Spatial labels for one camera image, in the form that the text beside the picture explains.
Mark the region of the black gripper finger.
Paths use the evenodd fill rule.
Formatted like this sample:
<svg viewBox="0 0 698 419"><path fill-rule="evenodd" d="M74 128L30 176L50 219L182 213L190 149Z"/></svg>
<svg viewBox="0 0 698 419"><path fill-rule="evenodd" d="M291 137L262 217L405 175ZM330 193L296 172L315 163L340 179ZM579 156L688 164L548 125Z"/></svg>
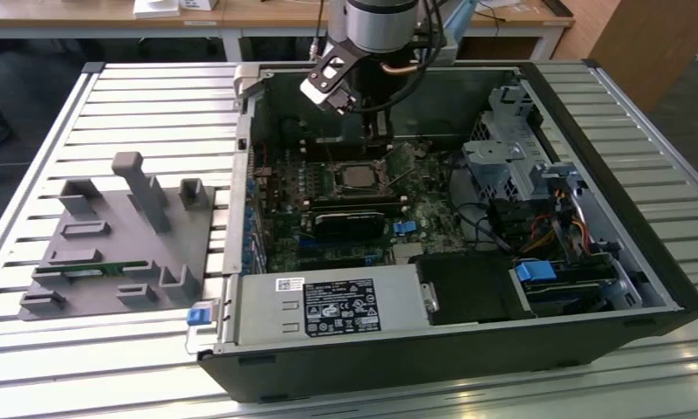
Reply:
<svg viewBox="0 0 698 419"><path fill-rule="evenodd" d="M363 129L365 146L371 148L385 148L393 140L391 112L380 111L377 113L367 113L363 116Z"/></svg>

